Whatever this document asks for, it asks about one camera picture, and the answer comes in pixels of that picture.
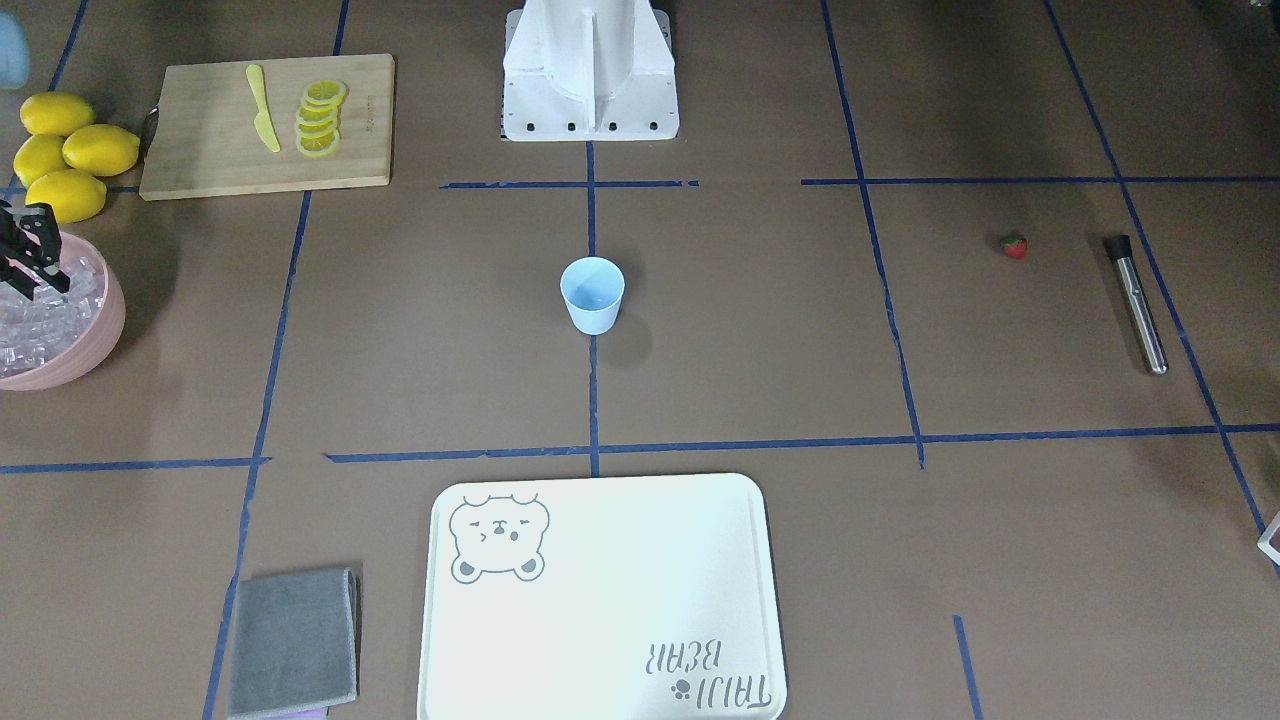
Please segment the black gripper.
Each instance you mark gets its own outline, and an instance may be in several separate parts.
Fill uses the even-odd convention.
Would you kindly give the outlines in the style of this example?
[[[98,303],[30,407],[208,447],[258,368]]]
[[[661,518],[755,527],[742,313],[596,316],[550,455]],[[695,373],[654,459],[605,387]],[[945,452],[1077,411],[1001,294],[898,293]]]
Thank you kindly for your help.
[[[35,301],[37,281],[59,293],[70,291],[63,270],[61,233],[49,205],[13,208],[1,201],[3,283]]]

